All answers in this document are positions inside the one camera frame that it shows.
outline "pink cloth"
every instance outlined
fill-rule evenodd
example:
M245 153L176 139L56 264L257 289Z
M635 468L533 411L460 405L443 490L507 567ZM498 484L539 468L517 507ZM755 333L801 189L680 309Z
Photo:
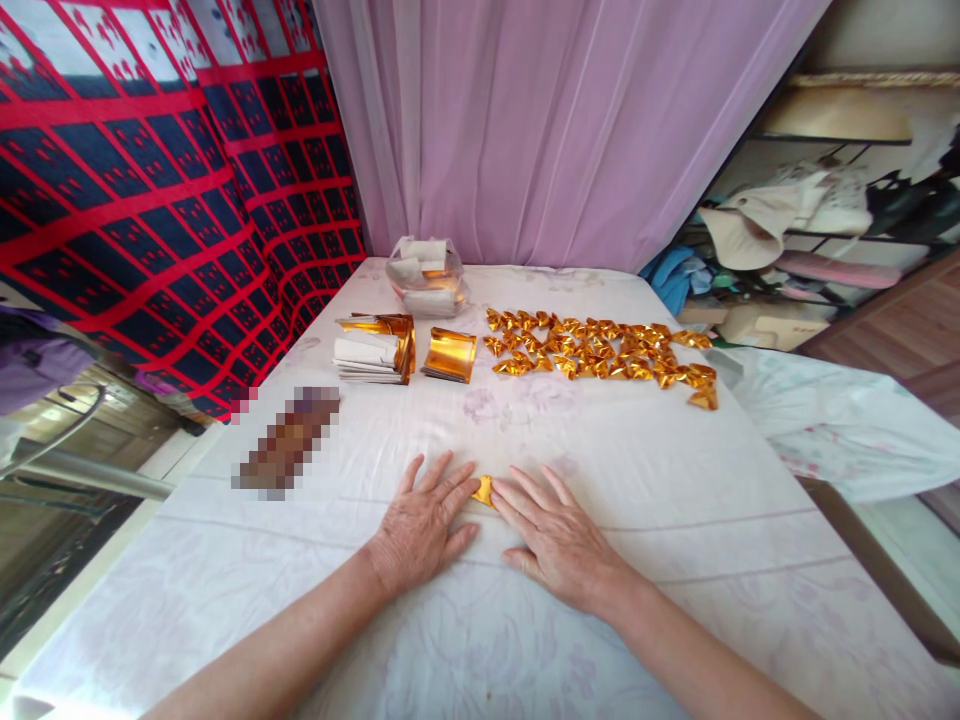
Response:
M317 0L371 251L636 272L828 4Z

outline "hat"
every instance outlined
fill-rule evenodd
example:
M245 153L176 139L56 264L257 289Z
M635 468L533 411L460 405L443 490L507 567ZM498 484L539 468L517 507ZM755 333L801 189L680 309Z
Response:
M717 259L731 270L757 270L783 253L783 233L800 208L796 185L754 188L731 197L716 210L700 208Z

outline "right hand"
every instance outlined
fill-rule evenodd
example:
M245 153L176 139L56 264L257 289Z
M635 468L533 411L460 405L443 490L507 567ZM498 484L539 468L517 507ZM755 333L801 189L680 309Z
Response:
M642 576L610 547L566 483L546 465L542 470L556 497L515 467L510 474L522 490L493 481L493 504L529 548L507 550L503 561L570 607L596 615L610 593Z

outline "hand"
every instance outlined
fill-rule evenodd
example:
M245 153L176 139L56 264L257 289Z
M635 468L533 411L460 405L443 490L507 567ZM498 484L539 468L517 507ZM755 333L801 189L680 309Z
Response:
M457 468L441 482L452 457L449 450L441 455L416 487L413 485L423 465L423 455L414 458L380 529L364 546L391 598L439 575L477 535L476 523L447 534L464 503L480 489L480 481L470 477L472 462Z
M529 548L507 550L503 561L570 607L596 615L615 589L642 576L610 547L563 480L542 469L556 497L515 467L510 474L523 490L493 481L493 504Z

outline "white tablecloth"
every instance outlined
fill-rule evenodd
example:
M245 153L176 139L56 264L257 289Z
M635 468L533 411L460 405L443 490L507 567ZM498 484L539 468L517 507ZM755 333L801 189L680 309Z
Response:
M469 267L469 307L417 322L489 334L485 308L676 327L623 273ZM163 505L21 679L33 699L135 716L322 580L375 530L402 468L453 448L478 473L564 475L610 541L712 632L827 717L943 717L958 697L729 392L490 372L470 385L342 386L339 425L283 501L231 487L231 466L302 385L334 385L350 312L399 308L370 259L262 386L248 414ZM698 351L677 348L682 362ZM402 598L346 653L304 717L682 715L600 622L502 567L517 538L492 510L464 560Z

